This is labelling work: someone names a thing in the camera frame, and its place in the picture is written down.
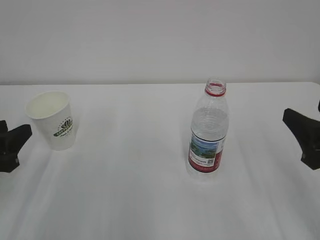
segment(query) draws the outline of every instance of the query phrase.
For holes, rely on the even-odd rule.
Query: landscape image on label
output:
[[[197,156],[204,159],[213,159],[216,156],[218,142],[206,142],[192,135],[190,149]]]

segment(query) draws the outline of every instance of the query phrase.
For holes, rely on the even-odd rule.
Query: cup rim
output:
[[[50,114],[50,115],[48,115],[48,116],[44,116],[44,117],[33,117],[33,116],[31,116],[31,115],[28,113],[28,111],[27,111],[27,107],[29,106],[29,104],[30,104],[32,101],[34,101],[36,98],[38,98],[38,97],[40,97],[40,96],[42,96],[42,95],[45,95],[45,94],[50,94],[50,93],[60,93],[60,94],[64,94],[64,95],[66,96],[66,103],[65,103],[65,105],[63,105],[63,107],[61,107],[58,111],[56,111],[56,112],[54,112],[54,113],[52,113],[52,114]],[[25,112],[25,114],[26,114],[29,118],[31,118],[32,120],[43,120],[43,119],[50,118],[50,117],[52,117],[52,116],[60,113],[63,109],[66,108],[66,106],[68,106],[69,103],[70,103],[70,97],[69,97],[69,95],[66,94],[65,92],[63,92],[63,91],[57,91],[57,90],[49,90],[49,91],[40,92],[40,93],[38,93],[37,95],[33,96],[33,97],[28,101],[28,103],[24,106],[24,112]]]

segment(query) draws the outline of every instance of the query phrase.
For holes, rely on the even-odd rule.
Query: white wall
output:
[[[320,79],[320,0],[1,0],[0,83]]]

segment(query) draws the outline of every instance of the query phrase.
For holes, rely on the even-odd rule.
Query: bottle opening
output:
[[[213,97],[222,97],[226,90],[226,83],[216,78],[209,78],[205,86],[205,92]]]

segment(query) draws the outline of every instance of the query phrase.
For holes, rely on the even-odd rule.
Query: bottle label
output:
[[[206,141],[192,133],[188,161],[197,171],[211,173],[219,167],[226,137]]]

